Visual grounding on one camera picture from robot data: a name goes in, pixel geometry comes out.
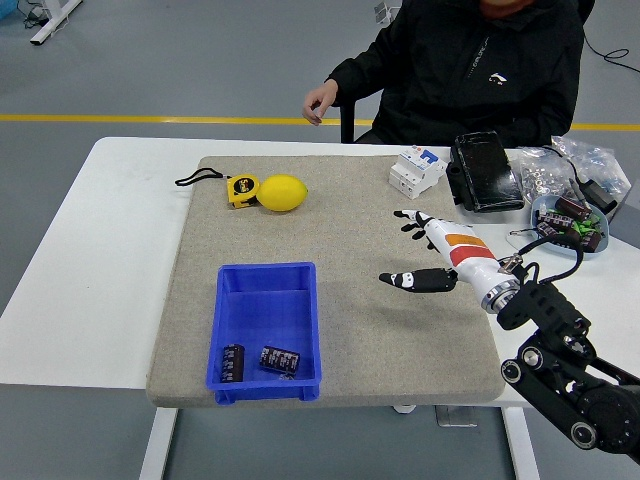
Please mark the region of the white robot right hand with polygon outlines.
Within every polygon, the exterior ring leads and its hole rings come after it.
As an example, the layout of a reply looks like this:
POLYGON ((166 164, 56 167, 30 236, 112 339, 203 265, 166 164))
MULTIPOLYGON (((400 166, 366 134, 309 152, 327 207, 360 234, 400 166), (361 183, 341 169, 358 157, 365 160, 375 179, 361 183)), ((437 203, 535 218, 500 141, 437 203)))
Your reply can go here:
POLYGON ((519 289, 518 279, 506 273, 491 250, 471 227, 438 219, 418 210, 398 210, 396 217, 409 223, 402 227, 413 238, 425 238, 427 247, 438 252, 446 266, 404 273, 382 273, 379 280, 411 293, 453 290, 458 281, 470 284, 478 302, 489 311, 502 295, 519 289))

